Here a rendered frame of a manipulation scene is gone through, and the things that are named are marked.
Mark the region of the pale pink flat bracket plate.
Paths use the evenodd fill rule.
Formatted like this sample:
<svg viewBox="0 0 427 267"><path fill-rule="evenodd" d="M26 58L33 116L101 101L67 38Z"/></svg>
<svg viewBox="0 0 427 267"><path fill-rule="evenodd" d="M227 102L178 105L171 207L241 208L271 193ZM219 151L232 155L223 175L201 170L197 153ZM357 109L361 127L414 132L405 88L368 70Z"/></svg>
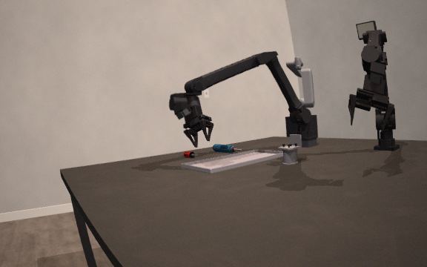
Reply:
<svg viewBox="0 0 427 267"><path fill-rule="evenodd" d="M278 149L292 150L292 149L296 149L296 148L301 148L302 147L302 138L301 138L301 135L299 135L299 134L290 134L290 143L292 144L292 146L290 146L290 148L288 146L285 146L285 147L278 147ZM294 143L297 143L296 147L295 147Z"/></svg>

